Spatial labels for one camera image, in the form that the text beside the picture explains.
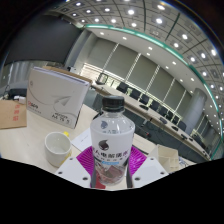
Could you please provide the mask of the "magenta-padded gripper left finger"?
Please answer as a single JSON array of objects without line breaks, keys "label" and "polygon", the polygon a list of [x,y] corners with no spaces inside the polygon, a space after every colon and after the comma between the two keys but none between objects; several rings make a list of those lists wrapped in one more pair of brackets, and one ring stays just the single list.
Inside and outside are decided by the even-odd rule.
[{"label": "magenta-padded gripper left finger", "polygon": [[86,148],[77,157],[68,157],[55,174],[81,187],[94,188],[96,171],[92,148]]}]

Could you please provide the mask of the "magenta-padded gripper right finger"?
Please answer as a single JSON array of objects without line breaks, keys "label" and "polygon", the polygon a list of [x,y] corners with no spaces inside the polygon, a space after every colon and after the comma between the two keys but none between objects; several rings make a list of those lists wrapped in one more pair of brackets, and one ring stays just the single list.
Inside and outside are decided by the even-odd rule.
[{"label": "magenta-padded gripper right finger", "polygon": [[131,148],[126,174],[128,188],[141,188],[167,175],[155,157],[147,157],[137,148]]}]

